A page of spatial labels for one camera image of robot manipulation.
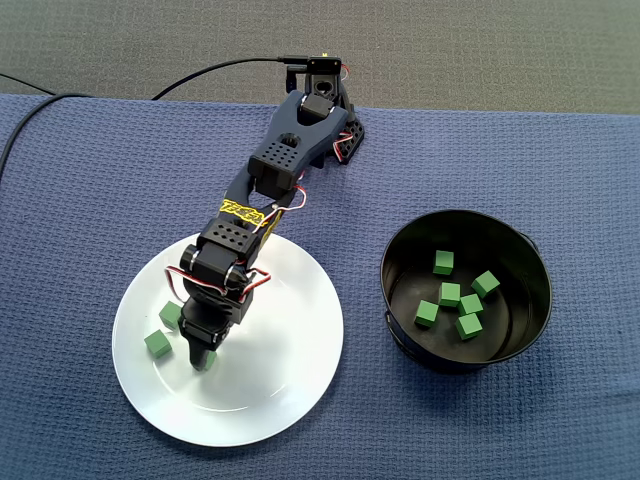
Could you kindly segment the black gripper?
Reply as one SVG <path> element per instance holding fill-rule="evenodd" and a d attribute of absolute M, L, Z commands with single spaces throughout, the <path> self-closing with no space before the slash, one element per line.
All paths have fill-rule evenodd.
<path fill-rule="evenodd" d="M 230 329 L 244 319 L 254 294 L 240 300 L 237 292 L 231 297 L 205 287 L 191 285 L 188 299 L 181 309 L 179 329 L 189 343 L 191 366 L 199 372 L 208 371 L 214 362 L 213 346 L 220 346 Z"/>

